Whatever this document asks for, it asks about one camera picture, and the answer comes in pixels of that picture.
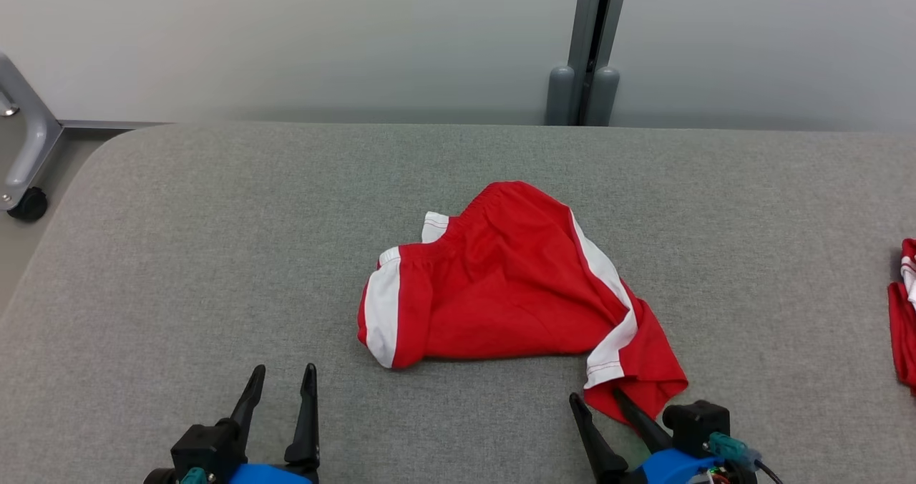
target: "table surface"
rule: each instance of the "table surface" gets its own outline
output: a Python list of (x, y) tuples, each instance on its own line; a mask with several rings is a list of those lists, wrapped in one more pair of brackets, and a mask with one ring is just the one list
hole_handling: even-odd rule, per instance
[[(887, 283), (916, 230), (912, 136), (434, 125), (168, 125), (83, 165), (0, 316), (0, 472), (140, 482), (268, 379), (278, 463), (318, 366), (327, 482), (588, 482), (585, 357), (382, 369), (356, 340), (376, 258), (491, 181), (567, 203), (691, 386), (786, 482), (909, 481)], [(596, 416), (631, 464), (635, 435)]]

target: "black cable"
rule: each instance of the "black cable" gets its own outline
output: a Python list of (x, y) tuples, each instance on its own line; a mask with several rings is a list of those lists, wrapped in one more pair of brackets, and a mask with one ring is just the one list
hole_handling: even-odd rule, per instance
[(766, 473), (766, 476), (769, 477), (770, 480), (772, 480), (773, 482), (776, 482), (776, 484), (782, 484), (781, 478), (777, 477), (776, 474), (773, 473), (773, 470), (769, 469), (768, 465), (763, 464), (763, 461), (756, 459), (754, 461), (754, 464), (756, 465), (757, 468), (760, 468), (760, 470), (763, 470), (763, 472)]

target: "white partition panel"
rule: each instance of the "white partition panel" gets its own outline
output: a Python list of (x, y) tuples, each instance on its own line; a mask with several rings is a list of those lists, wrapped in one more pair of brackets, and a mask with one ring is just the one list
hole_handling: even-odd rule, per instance
[(916, 0), (624, 0), (611, 125), (916, 130)]
[(543, 120), (576, 0), (0, 0), (59, 119)]

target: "folded red garment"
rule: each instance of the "folded red garment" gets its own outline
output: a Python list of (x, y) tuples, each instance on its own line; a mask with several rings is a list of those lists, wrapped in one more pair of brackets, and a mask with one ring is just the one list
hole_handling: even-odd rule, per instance
[(364, 291), (358, 337), (382, 366), (591, 352), (585, 400), (621, 422), (614, 387), (652, 417), (687, 387), (648, 304), (537, 188), (493, 183), (460, 216), (427, 213), (422, 240), (382, 253)]
[(900, 258), (903, 282), (887, 287), (890, 305), (890, 346), (897, 378), (916, 396), (916, 239), (903, 241)]

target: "caster wheel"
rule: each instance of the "caster wheel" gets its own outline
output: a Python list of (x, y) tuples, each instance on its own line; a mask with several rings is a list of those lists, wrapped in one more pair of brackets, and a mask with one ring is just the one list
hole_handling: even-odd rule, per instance
[(42, 216), (48, 212), (48, 196), (42, 192), (41, 188), (29, 187), (26, 193), (22, 195), (19, 204), (13, 210), (6, 213), (14, 219), (19, 219), (25, 223), (35, 223), (42, 219)]

